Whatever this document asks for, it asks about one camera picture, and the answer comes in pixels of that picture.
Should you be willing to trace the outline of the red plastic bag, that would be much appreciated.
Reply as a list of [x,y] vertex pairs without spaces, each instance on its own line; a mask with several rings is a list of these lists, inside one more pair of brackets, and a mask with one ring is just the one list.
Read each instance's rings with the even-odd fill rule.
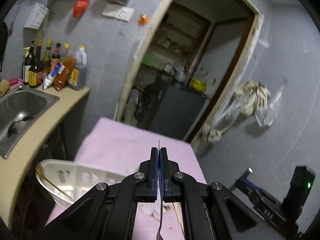
[[86,11],[90,0],[78,0],[73,7],[73,17],[80,18]]

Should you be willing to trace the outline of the white wall socket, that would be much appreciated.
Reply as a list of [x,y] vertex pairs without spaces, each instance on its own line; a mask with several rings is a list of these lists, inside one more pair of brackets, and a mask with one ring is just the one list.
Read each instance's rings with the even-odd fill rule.
[[107,3],[101,14],[104,17],[129,22],[134,11],[135,10],[133,8],[126,7],[120,4]]

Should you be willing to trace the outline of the wooden door frame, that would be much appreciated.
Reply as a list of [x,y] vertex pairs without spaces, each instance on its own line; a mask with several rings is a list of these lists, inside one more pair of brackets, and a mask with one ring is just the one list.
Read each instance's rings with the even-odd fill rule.
[[[123,89],[117,105],[116,120],[119,121],[123,115],[125,109],[125,103],[130,95],[130,90],[133,86],[134,80],[137,77],[142,59],[146,54],[147,48],[151,43],[151,40],[159,27],[161,19],[167,12],[169,5],[173,0],[161,0],[157,6],[154,14],[149,20],[146,30],[143,31],[142,38],[138,42],[138,47],[131,60],[130,70],[127,73]],[[231,98],[233,90],[240,85],[245,71],[253,57],[253,53],[258,43],[258,39],[263,29],[263,24],[267,22],[267,18],[271,13],[271,2],[269,0],[240,0],[254,12],[254,18],[252,26],[249,29],[248,38],[245,41],[244,48],[240,53],[239,59],[236,62],[234,70],[231,72],[231,76],[227,81],[226,86],[221,92],[221,95],[217,98],[217,103],[210,110],[207,118],[204,120],[200,128],[197,129],[196,135],[191,137],[191,146],[195,153],[199,153],[200,148],[206,148],[206,143],[202,139],[202,131],[206,125],[210,125],[216,116],[222,112],[226,106],[227,100]]]

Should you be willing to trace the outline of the pink floral tablecloth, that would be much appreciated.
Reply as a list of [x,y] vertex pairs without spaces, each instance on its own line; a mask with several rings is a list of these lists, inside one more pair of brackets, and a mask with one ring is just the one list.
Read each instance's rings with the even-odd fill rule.
[[[197,181],[206,180],[191,146],[180,140],[164,137],[107,118],[100,118],[91,133],[81,143],[74,161],[129,175],[148,160],[151,149],[167,149],[168,158],[178,163],[180,170]],[[133,239],[155,239],[159,227],[159,203],[140,203],[137,207]],[[173,204],[165,204],[161,229],[163,239],[183,239]]]

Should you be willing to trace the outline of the wooden chopstick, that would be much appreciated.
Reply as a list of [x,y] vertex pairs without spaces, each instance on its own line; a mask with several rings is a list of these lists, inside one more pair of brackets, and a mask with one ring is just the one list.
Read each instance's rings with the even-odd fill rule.
[[173,207],[174,207],[174,210],[175,210],[175,213],[176,213],[176,217],[177,217],[178,223],[180,224],[182,233],[184,235],[184,225],[183,225],[183,216],[182,216],[181,204],[178,203],[178,202],[174,202],[173,203]]

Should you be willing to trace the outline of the dark grey cabinet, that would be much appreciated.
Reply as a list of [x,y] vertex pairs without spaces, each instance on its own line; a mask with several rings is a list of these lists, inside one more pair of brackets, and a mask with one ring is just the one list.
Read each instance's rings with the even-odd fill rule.
[[165,83],[156,95],[156,102],[157,107],[148,130],[183,140],[209,99],[203,94],[195,94]]

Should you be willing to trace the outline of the gold spoon dark handle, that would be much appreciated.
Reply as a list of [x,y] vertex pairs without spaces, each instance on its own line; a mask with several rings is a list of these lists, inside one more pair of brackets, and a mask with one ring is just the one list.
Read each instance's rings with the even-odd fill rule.
[[60,188],[58,188],[55,184],[53,184],[45,175],[43,172],[43,167],[40,163],[36,165],[36,173],[39,175],[40,178],[44,179],[47,183],[49,183],[53,188],[55,188],[57,191],[59,191],[61,194],[66,196],[68,199],[72,200],[72,197],[69,196],[67,193],[62,191]]

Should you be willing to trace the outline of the cream rubber gloves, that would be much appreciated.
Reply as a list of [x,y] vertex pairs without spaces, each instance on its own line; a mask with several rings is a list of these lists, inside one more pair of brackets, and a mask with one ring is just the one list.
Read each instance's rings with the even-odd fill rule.
[[243,100],[240,112],[249,117],[258,108],[267,106],[271,93],[264,85],[248,80],[234,90],[234,96]]

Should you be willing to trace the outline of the yellow bowl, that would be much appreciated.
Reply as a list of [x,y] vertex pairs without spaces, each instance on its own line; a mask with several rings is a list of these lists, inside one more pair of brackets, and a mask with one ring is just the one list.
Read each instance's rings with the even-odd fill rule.
[[207,85],[206,83],[202,83],[200,80],[195,79],[195,78],[191,78],[191,82],[189,85],[190,88],[192,88],[193,90],[196,90],[200,93],[204,93],[207,89]]

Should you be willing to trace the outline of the orange spice packet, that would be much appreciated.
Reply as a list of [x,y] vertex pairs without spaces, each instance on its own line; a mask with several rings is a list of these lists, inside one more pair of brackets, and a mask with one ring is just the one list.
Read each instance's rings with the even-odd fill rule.
[[71,73],[76,65],[76,58],[72,55],[68,55],[61,64],[62,70],[58,71],[56,78],[54,79],[53,86],[56,91],[61,91],[65,86]]

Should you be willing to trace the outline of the clear hanging plastic bag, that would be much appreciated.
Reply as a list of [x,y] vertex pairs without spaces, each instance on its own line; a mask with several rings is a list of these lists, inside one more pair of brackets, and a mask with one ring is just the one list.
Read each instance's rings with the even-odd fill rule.
[[259,107],[255,111],[255,117],[259,127],[270,127],[274,120],[277,118],[277,114],[281,107],[281,97],[286,81],[283,80],[282,85],[278,91],[274,94],[271,101],[265,107]]

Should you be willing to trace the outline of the large oil jug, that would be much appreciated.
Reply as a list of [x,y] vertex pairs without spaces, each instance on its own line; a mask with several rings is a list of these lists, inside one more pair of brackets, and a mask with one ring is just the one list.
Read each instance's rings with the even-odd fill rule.
[[79,50],[75,54],[76,65],[72,70],[72,73],[67,83],[68,87],[70,87],[73,90],[83,89],[86,82],[87,54],[85,50],[86,47],[80,45]]

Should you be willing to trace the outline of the stainless steel sink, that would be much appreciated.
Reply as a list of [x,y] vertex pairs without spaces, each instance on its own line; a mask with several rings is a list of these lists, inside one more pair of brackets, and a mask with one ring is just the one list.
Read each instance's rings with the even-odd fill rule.
[[1,98],[1,157],[7,159],[32,124],[60,98],[18,86]]

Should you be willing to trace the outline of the white wall box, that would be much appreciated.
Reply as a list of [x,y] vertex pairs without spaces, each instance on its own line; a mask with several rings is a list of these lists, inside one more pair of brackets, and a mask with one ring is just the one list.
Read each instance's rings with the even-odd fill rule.
[[39,30],[43,20],[47,16],[49,9],[36,2],[27,17],[24,28]]

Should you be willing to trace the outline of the orange wall hook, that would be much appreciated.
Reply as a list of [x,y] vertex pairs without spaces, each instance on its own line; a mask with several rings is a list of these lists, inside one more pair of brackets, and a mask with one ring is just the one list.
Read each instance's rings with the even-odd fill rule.
[[140,14],[138,23],[139,25],[146,25],[149,22],[150,16],[147,14]]

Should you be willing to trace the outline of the aluminium cooking pot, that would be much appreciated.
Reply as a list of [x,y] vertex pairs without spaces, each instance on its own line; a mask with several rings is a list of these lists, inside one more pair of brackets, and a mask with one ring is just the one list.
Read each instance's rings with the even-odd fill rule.
[[188,81],[188,75],[184,71],[174,70],[174,80],[180,83],[186,83]]

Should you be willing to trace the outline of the silver fork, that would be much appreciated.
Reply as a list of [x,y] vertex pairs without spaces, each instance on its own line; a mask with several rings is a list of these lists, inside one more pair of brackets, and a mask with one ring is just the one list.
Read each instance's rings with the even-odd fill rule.
[[160,220],[159,220],[159,227],[157,231],[157,240],[163,240],[161,236],[161,229],[163,224],[163,200],[165,196],[165,182],[164,182],[164,167],[163,167],[163,157],[162,157],[162,150],[161,150],[161,142],[158,141],[158,185],[159,185],[159,194],[160,194]]

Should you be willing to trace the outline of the white plastic utensil holder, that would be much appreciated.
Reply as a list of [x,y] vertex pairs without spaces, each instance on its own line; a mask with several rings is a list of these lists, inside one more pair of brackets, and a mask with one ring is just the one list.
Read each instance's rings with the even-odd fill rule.
[[113,185],[126,177],[125,174],[116,171],[73,161],[46,159],[40,164],[44,175],[72,197],[72,200],[68,199],[36,173],[38,182],[48,191],[56,204],[64,208],[71,206],[98,183]]

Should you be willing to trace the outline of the dark soy sauce bottle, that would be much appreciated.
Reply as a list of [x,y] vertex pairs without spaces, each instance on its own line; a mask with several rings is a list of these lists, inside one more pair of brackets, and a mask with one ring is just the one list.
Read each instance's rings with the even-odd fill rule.
[[38,40],[35,50],[35,59],[32,61],[32,65],[29,69],[28,74],[29,86],[32,88],[39,87],[43,80],[43,63],[41,61],[41,47],[42,40]]

